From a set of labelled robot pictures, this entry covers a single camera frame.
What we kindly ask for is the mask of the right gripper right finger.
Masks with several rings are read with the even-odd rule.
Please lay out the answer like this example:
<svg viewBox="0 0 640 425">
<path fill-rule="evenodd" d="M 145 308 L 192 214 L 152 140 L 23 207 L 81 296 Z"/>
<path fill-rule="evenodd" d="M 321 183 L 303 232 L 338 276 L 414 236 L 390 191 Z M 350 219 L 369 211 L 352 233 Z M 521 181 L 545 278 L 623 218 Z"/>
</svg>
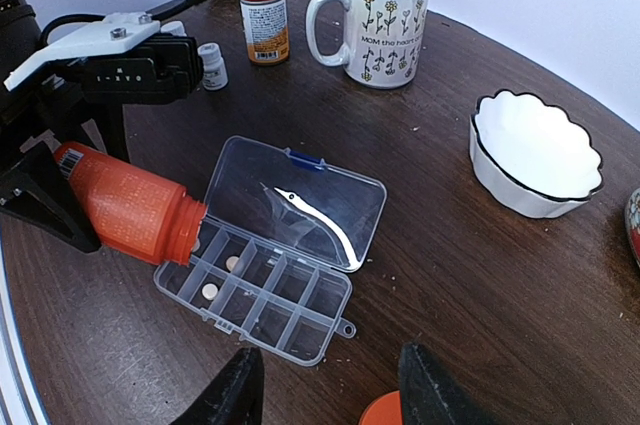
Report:
<svg viewBox="0 0 640 425">
<path fill-rule="evenodd" d="M 398 384 L 403 424 L 497 424 L 422 344 L 403 345 Z"/>
</svg>

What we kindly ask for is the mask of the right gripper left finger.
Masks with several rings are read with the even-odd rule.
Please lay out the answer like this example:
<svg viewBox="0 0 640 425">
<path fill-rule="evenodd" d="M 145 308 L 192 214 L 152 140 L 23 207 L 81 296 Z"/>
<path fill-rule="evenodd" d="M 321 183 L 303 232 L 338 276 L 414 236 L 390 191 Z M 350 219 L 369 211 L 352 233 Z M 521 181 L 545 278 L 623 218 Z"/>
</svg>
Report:
<svg viewBox="0 0 640 425">
<path fill-rule="evenodd" d="M 259 348 L 238 350 L 172 424 L 261 424 L 264 362 Z"/>
</svg>

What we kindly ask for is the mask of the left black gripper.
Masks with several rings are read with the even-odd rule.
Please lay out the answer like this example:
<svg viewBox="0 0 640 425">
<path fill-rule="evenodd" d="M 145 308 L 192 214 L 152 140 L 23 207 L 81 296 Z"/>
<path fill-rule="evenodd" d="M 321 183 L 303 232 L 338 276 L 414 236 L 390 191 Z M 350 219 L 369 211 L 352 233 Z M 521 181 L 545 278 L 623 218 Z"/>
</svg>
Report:
<svg viewBox="0 0 640 425">
<path fill-rule="evenodd" d="M 1 0 L 1 78 L 6 79 L 43 48 L 54 29 L 102 19 L 96 14 L 72 14 L 41 29 L 27 0 Z M 90 145 L 92 141 L 82 129 L 90 119 L 96 122 L 107 152 L 123 159 L 125 131 L 120 105 L 88 105 L 77 86 L 64 86 L 61 92 L 52 93 L 41 81 L 24 83 L 12 91 L 1 88 L 1 212 L 84 253 L 99 250 L 101 241 L 49 147 L 40 142 L 25 153 L 20 147 L 47 130 L 64 142 Z"/>
</svg>

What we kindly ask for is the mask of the orange bottle cap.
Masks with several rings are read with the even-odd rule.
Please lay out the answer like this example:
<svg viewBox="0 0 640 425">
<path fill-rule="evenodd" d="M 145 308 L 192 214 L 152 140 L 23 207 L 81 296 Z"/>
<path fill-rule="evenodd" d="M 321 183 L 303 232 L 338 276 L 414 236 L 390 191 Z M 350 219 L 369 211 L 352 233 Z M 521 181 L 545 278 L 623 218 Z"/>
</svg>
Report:
<svg viewBox="0 0 640 425">
<path fill-rule="evenodd" d="M 359 425 L 402 425 L 402 408 L 398 390 L 372 401 L 362 413 Z"/>
</svg>

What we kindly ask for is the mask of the clear plastic pill organizer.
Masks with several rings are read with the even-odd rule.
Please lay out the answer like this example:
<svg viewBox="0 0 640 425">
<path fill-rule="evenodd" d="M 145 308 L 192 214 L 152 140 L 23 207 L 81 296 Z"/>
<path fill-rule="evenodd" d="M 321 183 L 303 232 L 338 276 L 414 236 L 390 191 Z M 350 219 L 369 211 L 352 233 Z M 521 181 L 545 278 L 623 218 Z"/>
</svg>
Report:
<svg viewBox="0 0 640 425">
<path fill-rule="evenodd" d="M 291 149 L 234 136 L 211 177 L 195 250 L 167 262 L 158 290 L 225 333 L 313 367 L 335 336 L 350 276 L 365 263 L 387 199 L 378 180 Z M 226 260 L 238 256 L 232 271 Z M 205 300 L 202 287 L 219 293 Z"/>
</svg>

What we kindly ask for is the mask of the grey-capped orange pill bottle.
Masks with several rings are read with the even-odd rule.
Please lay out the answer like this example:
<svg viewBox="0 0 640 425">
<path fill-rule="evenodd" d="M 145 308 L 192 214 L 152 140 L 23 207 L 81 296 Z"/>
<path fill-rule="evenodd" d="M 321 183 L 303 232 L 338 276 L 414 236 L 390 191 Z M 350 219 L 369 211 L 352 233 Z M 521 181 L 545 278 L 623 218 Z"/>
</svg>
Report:
<svg viewBox="0 0 640 425">
<path fill-rule="evenodd" d="M 249 60 L 275 65 L 289 58 L 286 0 L 240 0 Z"/>
</svg>

